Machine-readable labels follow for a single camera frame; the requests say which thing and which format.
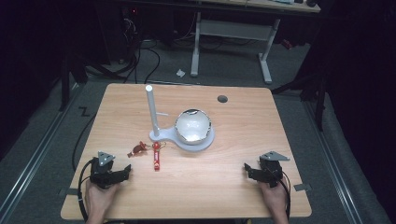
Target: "human hand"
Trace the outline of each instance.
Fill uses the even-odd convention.
[[[103,223],[105,214],[113,203],[114,195],[119,188],[120,183],[112,185],[109,189],[101,189],[90,179],[87,180],[85,189],[85,201],[88,209],[87,223]]]
[[[288,216],[286,214],[286,205],[288,194],[280,183],[273,188],[270,188],[268,183],[258,181],[260,188],[262,189],[262,195],[264,203],[268,207],[275,224],[289,223]]]

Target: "metal bowl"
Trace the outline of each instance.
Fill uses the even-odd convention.
[[[187,145],[198,145],[210,133],[212,122],[202,110],[189,109],[181,113],[176,120],[178,139]]]

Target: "hole in table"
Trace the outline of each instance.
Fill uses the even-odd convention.
[[[219,101],[220,103],[227,103],[228,98],[227,98],[227,96],[225,96],[225,95],[220,95],[220,96],[218,96],[218,101]]]

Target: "white pole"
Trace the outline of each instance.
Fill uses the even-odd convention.
[[[160,128],[158,127],[157,112],[155,109],[154,94],[152,92],[151,85],[146,86],[146,92],[148,94],[148,107],[151,115],[152,131],[154,131],[154,136],[158,137],[160,135]]]

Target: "wooden table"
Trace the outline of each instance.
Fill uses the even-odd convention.
[[[151,144],[152,130],[145,85],[110,84],[70,188],[78,187],[83,165],[99,150],[116,156],[113,171],[132,164],[108,218],[240,218],[269,217],[255,180],[243,169],[259,168],[261,154],[290,158],[280,164],[291,185],[302,183],[271,92],[265,88],[152,85],[160,128],[174,125],[186,109],[204,110],[216,136],[201,152],[185,151],[171,142],[161,150],[161,170],[153,169],[153,152],[128,158],[139,141]],[[227,103],[218,101],[228,97]],[[308,217],[304,191],[291,187],[291,217]],[[76,195],[67,195],[64,219],[82,219]]]

